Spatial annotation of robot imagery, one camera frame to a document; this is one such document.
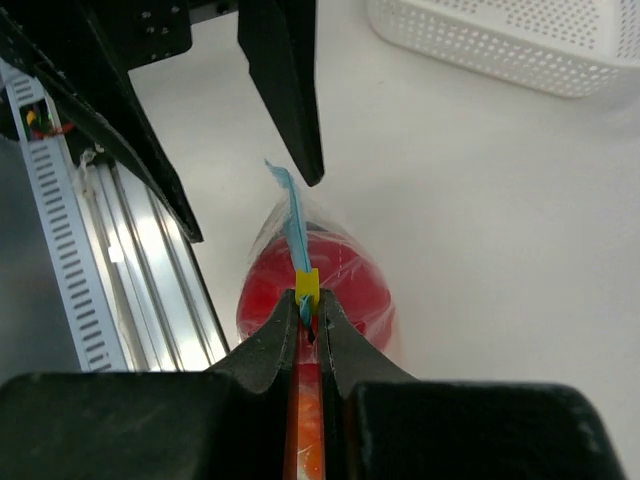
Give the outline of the orange fake food piece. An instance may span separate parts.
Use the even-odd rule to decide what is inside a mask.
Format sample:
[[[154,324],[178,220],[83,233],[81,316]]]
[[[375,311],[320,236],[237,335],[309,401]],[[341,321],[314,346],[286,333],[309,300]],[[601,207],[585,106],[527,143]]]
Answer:
[[[298,374],[297,475],[298,479],[321,480],[325,472],[319,366],[302,364]]]

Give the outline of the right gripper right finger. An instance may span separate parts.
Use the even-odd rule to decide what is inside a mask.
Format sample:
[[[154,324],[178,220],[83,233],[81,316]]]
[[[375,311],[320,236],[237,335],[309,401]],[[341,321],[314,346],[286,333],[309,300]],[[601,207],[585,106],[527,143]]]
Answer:
[[[321,294],[330,479],[621,479],[598,412],[561,384],[419,380]]]

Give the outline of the clear zip top bag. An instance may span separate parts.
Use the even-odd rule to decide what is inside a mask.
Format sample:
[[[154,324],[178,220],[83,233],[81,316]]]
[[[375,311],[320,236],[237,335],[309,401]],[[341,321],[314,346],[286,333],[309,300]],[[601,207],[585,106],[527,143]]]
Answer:
[[[299,366],[302,364],[317,364],[319,366],[315,338],[318,332],[317,313],[321,298],[318,271],[311,266],[309,258],[308,233],[311,231],[331,231],[357,241],[339,224],[323,214],[316,203],[301,193],[293,176],[286,168],[274,164],[269,164],[267,167],[282,188],[283,196],[271,211],[254,242],[252,263],[276,236],[286,237],[293,266],[297,269],[296,287],[289,290],[293,290],[295,294],[295,304],[299,315],[298,347],[294,364],[296,374],[294,399],[297,403],[298,419]],[[391,360],[403,363],[404,352],[397,312],[396,322],[400,350],[395,355],[383,353]]]

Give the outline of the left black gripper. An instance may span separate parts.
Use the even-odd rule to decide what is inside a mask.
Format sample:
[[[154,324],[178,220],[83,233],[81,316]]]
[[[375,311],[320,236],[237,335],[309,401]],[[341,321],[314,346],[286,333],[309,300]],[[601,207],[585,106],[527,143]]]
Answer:
[[[37,78],[63,115],[149,187],[189,242],[200,243],[181,180],[128,74],[185,53],[193,25],[237,8],[235,1],[4,1],[1,58]]]

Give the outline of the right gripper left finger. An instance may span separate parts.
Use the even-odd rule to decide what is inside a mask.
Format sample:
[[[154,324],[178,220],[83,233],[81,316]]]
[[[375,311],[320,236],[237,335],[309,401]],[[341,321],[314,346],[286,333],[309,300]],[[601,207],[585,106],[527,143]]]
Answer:
[[[298,313],[198,372],[36,373],[1,388],[5,479],[293,479]]]

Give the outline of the red fake tomato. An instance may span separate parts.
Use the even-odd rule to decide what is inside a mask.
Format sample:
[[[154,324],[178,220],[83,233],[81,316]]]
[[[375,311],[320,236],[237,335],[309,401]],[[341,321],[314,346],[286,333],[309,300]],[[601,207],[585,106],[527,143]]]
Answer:
[[[399,352],[396,307],[375,261],[353,239],[331,231],[308,233],[311,266],[318,271],[320,298],[331,291],[347,319],[378,350]],[[253,261],[237,306],[236,327],[245,340],[267,321],[281,295],[296,287],[289,245],[278,235]]]

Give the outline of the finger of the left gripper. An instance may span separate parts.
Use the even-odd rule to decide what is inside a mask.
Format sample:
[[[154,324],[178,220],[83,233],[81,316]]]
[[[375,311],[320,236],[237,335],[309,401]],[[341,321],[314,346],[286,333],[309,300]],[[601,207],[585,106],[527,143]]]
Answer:
[[[238,42],[249,74],[307,185],[325,174],[315,88],[317,2],[243,0]]]

